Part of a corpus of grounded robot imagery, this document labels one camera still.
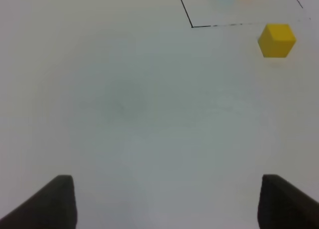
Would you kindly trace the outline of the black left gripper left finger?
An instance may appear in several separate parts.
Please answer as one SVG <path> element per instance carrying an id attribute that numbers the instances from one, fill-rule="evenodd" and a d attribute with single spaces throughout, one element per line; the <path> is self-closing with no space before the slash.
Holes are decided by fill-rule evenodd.
<path id="1" fill-rule="evenodd" d="M 75 229 L 77 206 L 71 175 L 59 175 L 0 220 L 2 229 Z"/>

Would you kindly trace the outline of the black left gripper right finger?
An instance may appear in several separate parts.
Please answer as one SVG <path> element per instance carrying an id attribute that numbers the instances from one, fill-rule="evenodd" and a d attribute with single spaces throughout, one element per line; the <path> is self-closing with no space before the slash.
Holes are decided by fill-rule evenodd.
<path id="1" fill-rule="evenodd" d="M 261 229 L 317 229 L 319 203 L 278 175 L 263 175 L 257 220 Z"/>

